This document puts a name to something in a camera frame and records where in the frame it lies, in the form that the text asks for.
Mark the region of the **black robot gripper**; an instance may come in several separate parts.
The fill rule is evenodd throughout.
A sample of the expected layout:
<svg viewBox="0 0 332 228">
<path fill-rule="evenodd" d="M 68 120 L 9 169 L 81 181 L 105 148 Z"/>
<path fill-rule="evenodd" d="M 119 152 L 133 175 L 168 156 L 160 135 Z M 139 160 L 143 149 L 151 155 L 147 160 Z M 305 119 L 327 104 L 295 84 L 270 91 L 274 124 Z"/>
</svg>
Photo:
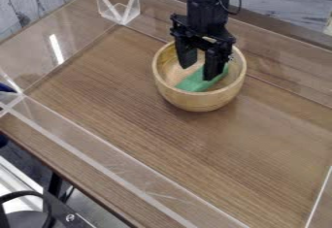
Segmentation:
<svg viewBox="0 0 332 228">
<path fill-rule="evenodd" d="M 169 19 L 169 34 L 175 40 L 179 64 L 183 69 L 188 68 L 196 62 L 196 51 L 203 50 L 203 80 L 210 81 L 224 70 L 235 38 L 222 24 L 200 30 L 188 25 L 188 19 L 183 15 L 171 14 Z"/>
</svg>

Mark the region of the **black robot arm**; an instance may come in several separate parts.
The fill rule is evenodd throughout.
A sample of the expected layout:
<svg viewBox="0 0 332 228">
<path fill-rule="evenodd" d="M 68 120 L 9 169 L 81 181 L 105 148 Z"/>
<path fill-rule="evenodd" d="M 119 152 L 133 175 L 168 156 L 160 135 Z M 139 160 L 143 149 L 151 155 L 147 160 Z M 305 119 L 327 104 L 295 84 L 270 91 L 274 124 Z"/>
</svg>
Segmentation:
<svg viewBox="0 0 332 228">
<path fill-rule="evenodd" d="M 169 34 L 175 40 L 179 64 L 183 69 L 189 67 L 202 50 L 204 81 L 210 81 L 224 71 L 235 43 L 226 25 L 228 15 L 236 15 L 239 10 L 240 8 L 236 8 L 232 12 L 228 9 L 228 0 L 185 0 L 185 14 L 169 15 Z"/>
</svg>

